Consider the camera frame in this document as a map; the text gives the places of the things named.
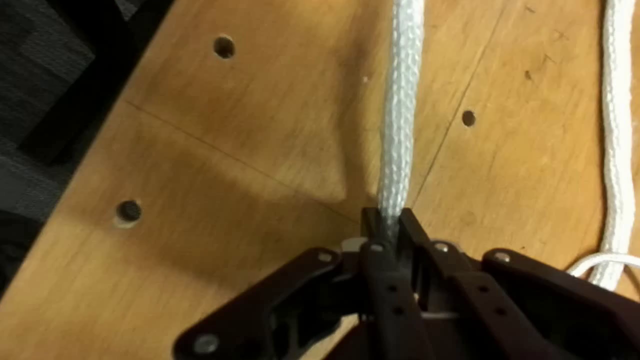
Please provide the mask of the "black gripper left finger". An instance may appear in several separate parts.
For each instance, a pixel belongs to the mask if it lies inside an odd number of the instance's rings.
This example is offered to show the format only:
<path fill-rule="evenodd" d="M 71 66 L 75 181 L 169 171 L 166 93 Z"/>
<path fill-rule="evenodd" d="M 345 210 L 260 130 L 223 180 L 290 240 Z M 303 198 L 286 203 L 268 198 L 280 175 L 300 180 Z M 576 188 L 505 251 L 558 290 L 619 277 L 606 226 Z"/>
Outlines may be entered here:
<path fill-rule="evenodd" d="M 360 318 L 357 354 L 427 360 L 428 339 L 414 300 L 414 250 L 427 238 L 405 207 L 399 240 L 387 242 L 377 207 L 362 210 L 366 240 L 355 251 L 309 247 L 270 275 L 186 328 L 174 360 L 294 360 Z"/>

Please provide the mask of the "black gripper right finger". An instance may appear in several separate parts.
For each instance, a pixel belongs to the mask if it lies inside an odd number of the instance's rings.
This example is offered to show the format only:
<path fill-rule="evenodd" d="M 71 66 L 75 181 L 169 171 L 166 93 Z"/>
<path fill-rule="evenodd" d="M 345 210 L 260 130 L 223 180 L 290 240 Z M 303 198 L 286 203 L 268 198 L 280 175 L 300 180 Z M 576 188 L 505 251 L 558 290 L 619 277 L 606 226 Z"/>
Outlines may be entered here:
<path fill-rule="evenodd" d="M 418 306 L 474 360 L 640 360 L 640 304 L 508 247 L 481 259 L 399 220 Z"/>

